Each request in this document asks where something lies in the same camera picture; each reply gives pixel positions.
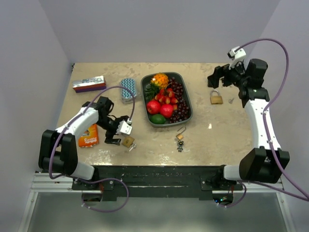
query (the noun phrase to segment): orange packet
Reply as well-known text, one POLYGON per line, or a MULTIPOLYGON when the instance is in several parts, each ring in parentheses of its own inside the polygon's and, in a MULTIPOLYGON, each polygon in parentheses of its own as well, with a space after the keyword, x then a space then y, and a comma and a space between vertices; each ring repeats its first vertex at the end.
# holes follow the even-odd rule
POLYGON ((93 124, 86 130, 78 140, 78 146, 90 147, 98 144, 98 129, 97 125, 93 124))

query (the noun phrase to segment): table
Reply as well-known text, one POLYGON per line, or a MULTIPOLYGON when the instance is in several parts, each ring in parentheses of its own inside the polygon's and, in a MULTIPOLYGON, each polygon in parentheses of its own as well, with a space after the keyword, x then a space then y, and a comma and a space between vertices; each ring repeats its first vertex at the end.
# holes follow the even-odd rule
MULTIPOLYGON (((219 87, 224 104, 211 105, 207 76, 219 63, 75 63, 66 92, 58 126, 69 121, 86 101, 98 91, 75 93, 71 82, 103 75, 107 86, 119 85, 123 78, 136 80, 158 72, 179 73, 186 84, 193 108, 193 118, 186 124, 184 149, 177 151, 174 140, 180 126, 154 128, 146 120, 141 97, 137 99, 133 116, 133 131, 137 147, 129 152, 123 145, 105 144, 105 130, 98 127, 100 143, 88 148, 77 145, 78 158, 90 165, 237 165, 252 149, 249 119, 238 98, 238 88, 219 87), (232 104, 228 100, 235 98, 232 104)), ((123 104, 120 89, 104 93, 115 107, 113 115, 130 115, 132 104, 123 104)))

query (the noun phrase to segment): purple cable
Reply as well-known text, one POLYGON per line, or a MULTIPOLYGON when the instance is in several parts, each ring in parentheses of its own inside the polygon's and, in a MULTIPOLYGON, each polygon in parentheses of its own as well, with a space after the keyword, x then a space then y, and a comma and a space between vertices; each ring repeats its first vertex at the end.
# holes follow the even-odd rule
POLYGON ((298 195, 295 195, 293 193, 289 193, 289 192, 286 192, 284 190, 279 190, 278 188, 274 188, 272 186, 269 186, 269 185, 266 185, 266 184, 262 184, 262 183, 259 183, 259 182, 255 182, 256 184, 259 184, 259 185, 262 185, 262 186, 265 186, 265 187, 269 187, 271 189, 275 189, 277 191, 280 191, 282 193, 285 193, 285 194, 288 194, 290 196, 293 196, 293 197, 296 197, 298 199, 302 199, 304 201, 309 201, 309 194, 306 193, 295 181, 293 181, 291 179, 291 177, 286 173, 286 171, 283 169, 283 167, 281 166, 280 164, 280 161, 278 160, 278 157, 276 155, 276 151, 274 149, 274 146, 273 146, 273 143, 271 141, 271 136, 270 136, 270 132, 269 132, 269 128, 268 128, 268 124, 267 124, 267 120, 266 120, 266 111, 267 109, 272 105, 272 103, 278 98, 278 96, 280 95, 282 89, 283 89, 283 86, 285 84, 285 81, 286 81, 286 78, 287 78, 287 74, 288 74, 288 71, 289 71, 289 54, 286 50, 286 48, 284 47, 284 45, 279 42, 278 40, 274 40, 274 39, 271 39, 271 38, 262 38, 262 39, 257 39, 257 40, 253 40, 251 42, 248 42, 248 43, 245 43, 244 45, 240 46, 238 49, 236 49, 236 52, 238 50, 240 50, 241 48, 247 46, 247 45, 250 45, 252 43, 255 43, 255 42, 258 42, 258 41, 272 41, 272 42, 275 42, 277 43, 278 45, 280 45, 280 47, 283 49, 284 53, 285 53, 285 58, 286 58, 286 66, 285 66, 285 73, 284 73, 284 77, 283 77, 283 80, 282 80, 282 83, 280 85, 280 88, 278 90, 278 92, 276 93, 275 97, 269 101, 269 103, 266 105, 265 109, 264 109, 264 114, 263 114, 263 122, 264 122, 264 126, 265 126, 265 131, 266 131, 266 135, 267 135, 267 139, 269 141, 269 146, 270 146, 270 149, 271 149, 271 152, 272 152, 272 155, 274 157, 274 160, 278 166, 278 168, 280 169, 280 171, 282 172, 282 174, 285 176, 285 178, 296 188, 298 189, 306 198, 304 197, 301 197, 301 196, 298 196, 298 195))
POLYGON ((245 190, 244 193, 243 193, 243 195, 241 196, 241 198, 239 198, 238 201, 236 201, 235 203, 231 203, 231 204, 229 204, 229 205, 221 205, 221 204, 218 204, 218 206, 224 207, 224 208, 233 207, 233 206, 237 205, 239 202, 241 202, 241 201, 245 198, 246 193, 247 193, 247 187, 246 187, 242 182, 239 181, 239 183, 243 186, 243 188, 244 188, 244 190, 245 190))
POLYGON ((94 210, 94 211, 97 211, 97 212, 101 212, 101 213, 112 213, 112 212, 118 211, 119 209, 122 209, 126 205, 127 201, 129 200, 129 189, 127 188, 126 184, 124 182, 122 182, 121 180, 119 180, 119 179, 116 179, 116 178, 105 178, 105 179, 98 180, 98 181, 93 181, 93 182, 86 181, 86 180, 83 180, 83 179, 79 179, 79 180, 81 180, 82 182, 87 183, 87 184, 97 184, 97 183, 103 182, 103 181, 115 180, 115 181, 120 182, 126 188, 126 200, 125 200, 125 202, 121 206, 119 206, 118 208, 111 209, 111 210, 96 209, 96 208, 90 207, 89 205, 87 205, 85 203, 84 195, 82 195, 82 203, 83 203, 82 206, 85 205, 88 209, 91 209, 91 210, 94 210))
MULTIPOLYGON (((85 112, 87 111, 87 109, 89 109, 89 107, 91 106, 91 104, 92 104, 102 93, 104 93, 105 91, 107 91, 107 90, 109 90, 109 89, 112 89, 112 88, 122 88, 122 89, 128 91, 129 94, 132 96, 132 99, 133 99, 133 107, 132 107, 132 112, 131 112, 131 115, 130 115, 130 118, 129 118, 130 120, 132 120, 133 113, 134 113, 134 109, 135 109, 135 99, 134 99, 134 95, 133 95, 133 93, 132 93, 128 88, 122 87, 122 86, 112 86, 112 87, 108 87, 108 88, 102 90, 102 91, 101 91, 101 92, 88 104, 88 106, 85 108, 85 110, 83 111, 83 113, 85 113, 85 112)), ((53 150, 52 150, 52 154, 51 154, 51 156, 50 156, 49 165, 48 165, 48 174, 49 174, 49 177, 50 177, 51 179, 53 179, 53 180, 56 179, 56 178, 58 178, 58 177, 60 177, 60 176, 63 176, 62 174, 59 174, 59 175, 57 175, 57 176, 53 176, 53 173, 52 173, 54 156, 55 156, 55 152, 56 152, 56 149, 57 149, 57 147, 58 147, 58 144, 59 144, 59 142, 60 142, 60 139, 61 139, 62 135, 64 134, 64 132, 70 127, 70 125, 71 125, 74 121, 76 121, 80 116, 82 116, 83 113, 80 113, 80 114, 78 114, 77 116, 75 116, 74 118, 72 118, 72 120, 71 120, 70 122, 68 122, 67 126, 62 130, 62 132, 60 133, 60 135, 59 135, 58 138, 56 139, 55 145, 54 145, 53 150)), ((119 208, 117 208, 117 209, 115 209, 115 210, 107 210, 107 211, 105 211, 105 212, 114 212, 114 211, 117 211, 117 210, 119 210, 119 209, 121 209, 122 207, 125 206, 125 204, 126 204, 127 201, 128 201, 128 198, 129 198, 129 190, 128 190, 127 186, 125 185, 125 183, 122 182, 121 180, 118 180, 118 179, 115 179, 115 178, 106 178, 106 179, 102 179, 102 180, 98 180, 98 181, 93 181, 93 182, 90 182, 90 181, 87 181, 87 180, 83 180, 83 179, 79 179, 79 180, 81 180, 81 181, 83 181, 83 182, 85 182, 85 183, 88 183, 88 184, 97 184, 97 183, 99 183, 99 182, 103 182, 103 181, 105 181, 105 180, 111 180, 111 179, 116 180, 116 181, 120 182, 123 186, 125 186, 125 188, 126 188, 126 201, 125 201, 125 203, 124 203, 121 207, 119 207, 119 208)))

